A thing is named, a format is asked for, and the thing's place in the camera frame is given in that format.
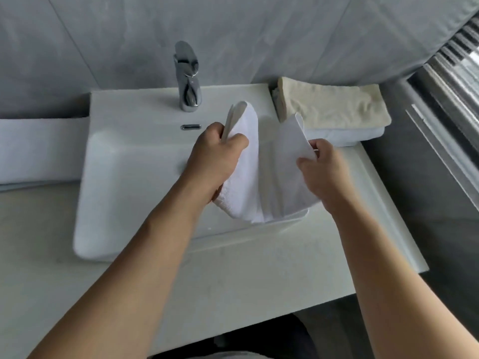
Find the person's right arm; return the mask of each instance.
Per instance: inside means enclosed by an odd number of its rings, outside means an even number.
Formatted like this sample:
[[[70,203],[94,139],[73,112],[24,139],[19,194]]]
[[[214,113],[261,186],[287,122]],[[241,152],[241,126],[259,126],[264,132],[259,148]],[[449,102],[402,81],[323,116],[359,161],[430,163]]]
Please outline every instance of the person's right arm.
[[[479,358],[479,343],[412,269],[364,208],[340,151],[310,141],[298,159],[308,188],[332,215],[377,359]]]

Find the sink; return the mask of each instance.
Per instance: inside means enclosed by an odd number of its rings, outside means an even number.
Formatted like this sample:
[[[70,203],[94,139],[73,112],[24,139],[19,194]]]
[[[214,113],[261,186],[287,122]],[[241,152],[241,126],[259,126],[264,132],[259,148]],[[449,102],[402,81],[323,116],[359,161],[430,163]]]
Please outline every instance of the sink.
[[[246,100],[253,105],[259,118],[260,143],[274,136],[279,122],[267,84],[202,87],[202,93],[203,103],[192,113],[180,110],[177,88],[92,93],[73,240],[78,256],[113,260],[182,173],[196,138],[214,121],[225,123],[232,104]],[[201,127],[182,130],[183,125]],[[209,204],[189,250],[279,232],[306,214],[250,224]]]

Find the white countertop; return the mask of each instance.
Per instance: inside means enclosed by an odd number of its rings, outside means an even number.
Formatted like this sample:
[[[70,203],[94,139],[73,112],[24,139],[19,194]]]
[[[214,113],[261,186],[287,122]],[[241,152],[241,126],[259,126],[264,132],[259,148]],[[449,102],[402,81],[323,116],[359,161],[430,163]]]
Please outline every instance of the white countertop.
[[[416,271],[427,270],[361,145],[343,149],[356,187]],[[72,250],[78,184],[0,193],[0,352],[23,359],[105,271]],[[321,204],[279,235],[188,253],[151,353],[354,293]]]

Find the faucet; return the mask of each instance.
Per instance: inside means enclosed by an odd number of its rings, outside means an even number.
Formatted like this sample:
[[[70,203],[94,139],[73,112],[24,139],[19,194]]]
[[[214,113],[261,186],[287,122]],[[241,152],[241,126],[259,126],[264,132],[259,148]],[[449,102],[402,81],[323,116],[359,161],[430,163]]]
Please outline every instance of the faucet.
[[[194,112],[201,104],[200,82],[198,74],[199,63],[193,48],[186,41],[175,44],[176,79],[180,93],[180,108],[185,112]]]

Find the forearm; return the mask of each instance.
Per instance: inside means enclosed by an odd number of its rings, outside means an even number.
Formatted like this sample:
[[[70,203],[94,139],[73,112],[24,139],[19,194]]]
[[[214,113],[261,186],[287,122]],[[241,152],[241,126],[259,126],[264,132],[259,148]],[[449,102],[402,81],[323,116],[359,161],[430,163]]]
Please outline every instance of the forearm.
[[[378,359],[479,357],[476,340],[358,200],[339,199],[332,215]]]
[[[30,358],[145,358],[201,210],[177,183]]]

